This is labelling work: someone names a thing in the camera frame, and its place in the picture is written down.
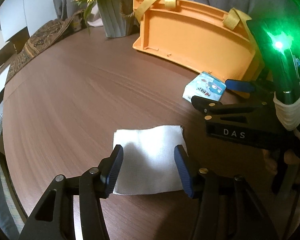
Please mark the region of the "right hand on handle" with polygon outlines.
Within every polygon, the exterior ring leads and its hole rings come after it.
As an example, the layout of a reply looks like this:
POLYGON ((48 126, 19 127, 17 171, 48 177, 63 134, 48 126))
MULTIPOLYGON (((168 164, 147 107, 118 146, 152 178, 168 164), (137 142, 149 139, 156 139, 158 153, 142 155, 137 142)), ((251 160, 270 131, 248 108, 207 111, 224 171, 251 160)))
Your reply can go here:
POLYGON ((284 153, 284 155, 282 155, 278 161, 275 161, 270 157, 270 152, 268 150, 262 149, 262 154, 265 168, 271 175, 277 174, 279 162, 284 162, 287 165, 300 166, 300 158, 297 157, 292 151, 287 151, 284 153))

